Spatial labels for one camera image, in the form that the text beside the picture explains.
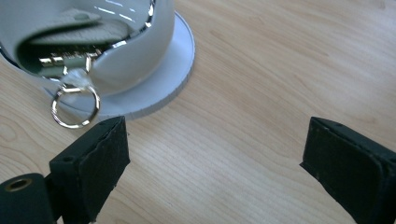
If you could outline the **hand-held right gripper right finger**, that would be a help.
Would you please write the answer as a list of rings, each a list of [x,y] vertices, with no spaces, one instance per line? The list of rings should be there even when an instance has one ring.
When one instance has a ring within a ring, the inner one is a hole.
[[[313,117],[301,166],[358,224],[396,222],[396,152],[341,123]]]

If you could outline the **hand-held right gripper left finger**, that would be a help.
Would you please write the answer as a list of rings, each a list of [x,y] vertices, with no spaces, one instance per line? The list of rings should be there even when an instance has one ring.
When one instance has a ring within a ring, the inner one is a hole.
[[[49,162],[54,215],[90,224],[130,163],[125,117],[99,122]]]

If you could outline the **white bowl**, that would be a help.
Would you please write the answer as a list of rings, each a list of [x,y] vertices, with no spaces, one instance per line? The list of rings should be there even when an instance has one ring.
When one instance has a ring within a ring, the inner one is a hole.
[[[0,0],[0,53],[39,86],[127,91],[162,62],[175,0]]]

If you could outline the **silver key ring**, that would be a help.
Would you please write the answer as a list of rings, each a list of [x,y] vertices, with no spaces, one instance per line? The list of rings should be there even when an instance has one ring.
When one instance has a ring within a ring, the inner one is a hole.
[[[97,116],[101,99],[93,84],[91,73],[94,62],[122,43],[130,34],[123,21],[103,19],[76,8],[63,13],[61,24],[35,34],[19,45],[18,65],[27,73],[49,80],[57,85],[51,102],[51,115],[61,126],[78,129],[90,124]],[[91,114],[78,123],[63,121],[58,115],[58,105],[66,95],[91,94]]]

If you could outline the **white ribbed wavy tray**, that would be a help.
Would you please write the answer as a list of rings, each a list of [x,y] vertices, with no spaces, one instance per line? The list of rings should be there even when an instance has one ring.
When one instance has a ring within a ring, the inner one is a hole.
[[[3,57],[17,64],[17,56],[11,52],[17,48],[15,41],[31,37],[40,29],[42,32],[45,22],[60,22],[61,9],[0,10]],[[193,67],[195,45],[189,25],[172,7],[157,6],[140,12],[137,8],[106,9],[97,5],[83,11],[123,21],[133,29],[130,39],[107,50],[93,64],[91,78],[101,97],[99,119],[144,117],[168,104],[184,88]],[[92,111],[92,101],[89,96],[64,96],[61,107],[84,118]]]

